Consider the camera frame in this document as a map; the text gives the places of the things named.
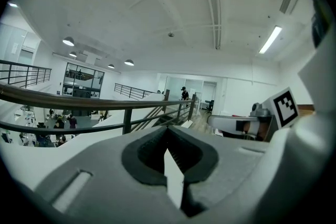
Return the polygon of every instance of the wooden floor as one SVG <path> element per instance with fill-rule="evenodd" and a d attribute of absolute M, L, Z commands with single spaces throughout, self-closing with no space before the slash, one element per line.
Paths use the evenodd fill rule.
<path fill-rule="evenodd" d="M 190 129 L 196 130 L 203 134 L 213 134 L 212 128 L 207 124 L 207 119 L 211 114 L 206 114 L 205 110 L 200 110 L 200 115 L 193 115 L 191 120 L 193 124 L 190 126 Z"/>
<path fill-rule="evenodd" d="M 170 111 L 174 111 L 178 109 L 178 106 L 170 106 L 166 108 L 166 113 L 170 112 Z M 212 132 L 212 128 L 207 124 L 207 119 L 211 114 L 206 114 L 206 110 L 202 110 L 200 109 L 200 114 L 199 115 L 195 115 L 195 113 L 193 114 L 191 120 L 193 122 L 193 124 L 190 126 L 189 129 L 192 130 L 196 130 L 199 131 L 200 133 L 203 134 L 214 134 Z M 172 117 L 176 117 L 177 113 L 173 113 L 171 115 Z"/>

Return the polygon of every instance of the office desk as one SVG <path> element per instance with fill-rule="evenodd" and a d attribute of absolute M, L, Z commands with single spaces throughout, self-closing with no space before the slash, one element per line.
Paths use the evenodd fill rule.
<path fill-rule="evenodd" d="M 206 109 L 207 106 L 209 106 L 210 104 L 210 101 L 204 101 L 204 102 L 201 102 L 201 109 Z"/>

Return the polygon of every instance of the fluorescent light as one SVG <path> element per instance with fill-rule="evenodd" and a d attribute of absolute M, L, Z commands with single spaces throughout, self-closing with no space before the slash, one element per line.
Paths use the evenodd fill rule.
<path fill-rule="evenodd" d="M 268 50 L 268 48 L 272 45 L 272 43 L 274 42 L 274 40 L 280 34 L 281 30 L 282 30 L 282 28 L 279 27 L 279 26 L 276 26 L 274 28 L 273 33 L 270 35 L 270 37 L 266 41 L 265 45 L 261 48 L 261 50 L 259 52 L 260 54 L 264 54 L 266 52 L 266 50 Z"/>
<path fill-rule="evenodd" d="M 63 39 L 63 43 L 68 45 L 68 46 L 74 46 L 75 45 L 75 41 L 72 37 L 66 37 L 65 39 Z"/>
<path fill-rule="evenodd" d="M 128 66 L 134 66 L 134 62 L 130 59 L 126 60 L 125 64 L 128 65 Z"/>
<path fill-rule="evenodd" d="M 17 8 L 17 5 L 14 4 L 14 3 L 8 3 L 8 4 L 9 4 L 9 6 L 11 6 L 11 7 Z"/>

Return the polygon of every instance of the handrail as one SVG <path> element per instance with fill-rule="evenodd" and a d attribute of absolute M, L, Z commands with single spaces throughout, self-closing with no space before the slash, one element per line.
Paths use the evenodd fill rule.
<path fill-rule="evenodd" d="M 16 132 L 33 133 L 33 134 L 80 134 L 80 133 L 94 133 L 106 130 L 113 130 L 122 128 L 122 134 L 127 134 L 132 132 L 131 126 L 137 125 L 135 128 L 142 129 L 147 126 L 147 124 L 155 119 L 161 118 L 166 115 L 173 114 L 177 112 L 177 117 L 172 118 L 161 125 L 168 124 L 170 122 L 178 122 L 179 117 L 188 113 L 188 120 L 191 119 L 193 114 L 193 109 L 195 105 L 196 95 L 194 94 L 191 100 L 187 101 L 167 101 L 169 98 L 169 90 L 166 90 L 164 101 L 115 101 L 115 100 L 92 100 L 86 98 L 76 98 L 59 96 L 50 93 L 42 93 L 37 91 L 25 90 L 10 86 L 8 84 L 3 84 L 0 82 L 0 99 L 9 101 L 12 103 L 24 104 L 37 106 L 40 108 L 55 108 L 55 109 L 70 109 L 70 110 L 125 110 L 123 123 L 115 125 L 107 125 L 100 127 L 90 127 L 90 128 L 80 128 L 80 129 L 42 129 L 34 127 L 18 126 L 10 123 L 5 123 L 0 121 L 0 127 Z M 165 108 L 169 105 L 178 104 L 179 109 L 166 113 Z M 183 104 L 190 104 L 189 107 L 182 108 Z M 143 108 L 155 108 L 152 110 L 144 119 L 131 121 L 132 110 L 133 109 L 143 109 Z"/>
<path fill-rule="evenodd" d="M 32 67 L 32 68 L 42 68 L 42 69 L 49 69 L 51 68 L 46 68 L 46 67 L 38 67 L 38 66 L 31 66 L 31 65 L 26 65 L 25 63 L 18 63 L 18 62 L 10 62 L 10 61 L 5 61 L 5 60 L 0 60 L 0 63 L 4 65 L 13 65 L 13 66 L 20 66 L 20 67 Z"/>
<path fill-rule="evenodd" d="M 151 93 L 154 93 L 154 92 L 151 92 L 151 91 L 142 90 L 142 89 L 139 89 L 139 88 L 134 88 L 134 87 L 131 87 L 131 86 L 122 85 L 122 84 L 119 84 L 119 83 L 115 83 L 114 91 L 119 93 L 119 94 L 122 94 L 124 96 L 128 96 L 128 98 L 132 98 L 132 99 L 135 99 L 135 100 L 138 100 L 138 101 L 140 99 L 143 99 L 143 98 L 147 97 L 147 95 L 149 95 Z"/>
<path fill-rule="evenodd" d="M 32 91 L 17 88 L 0 83 L 0 99 L 24 105 L 37 106 L 40 108 L 70 109 L 70 110 L 124 110 L 144 109 L 157 106 L 175 104 L 188 104 L 187 101 L 115 101 L 104 99 L 87 99 L 80 97 L 68 97 L 50 93 Z"/>
<path fill-rule="evenodd" d="M 27 89 L 27 86 L 29 85 L 50 80 L 50 68 L 31 66 L 23 63 L 9 62 L 4 60 L 0 60 L 0 65 L 9 66 L 8 70 L 0 70 L 0 81 L 6 80 L 8 85 L 16 84 L 16 87 L 25 87 Z M 3 77 L 2 74 L 5 73 L 8 73 L 8 76 Z"/>
<path fill-rule="evenodd" d="M 127 85 L 119 84 L 119 83 L 115 83 L 115 84 L 116 84 L 116 85 L 123 86 L 123 87 L 128 87 L 128 88 L 132 88 L 132 89 L 136 89 L 136 90 L 144 91 L 144 92 L 154 93 L 154 92 L 151 92 L 151 91 L 147 91 L 147 90 L 143 90 L 143 89 L 139 89 L 139 88 L 135 88 L 135 87 L 131 87 L 131 86 L 127 86 Z"/>

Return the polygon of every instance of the ceiling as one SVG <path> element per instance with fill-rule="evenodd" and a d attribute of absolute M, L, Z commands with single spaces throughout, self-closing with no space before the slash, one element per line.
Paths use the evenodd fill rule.
<path fill-rule="evenodd" d="M 235 54 L 279 61 L 288 46 L 307 40 L 313 14 L 311 0 L 16 0 L 34 31 L 54 52 L 88 51 L 101 57 L 96 65 L 167 50 Z M 283 31 L 264 54 L 258 52 L 279 25 Z M 75 39 L 69 47 L 64 37 Z M 79 60 L 85 61 L 85 55 Z"/>

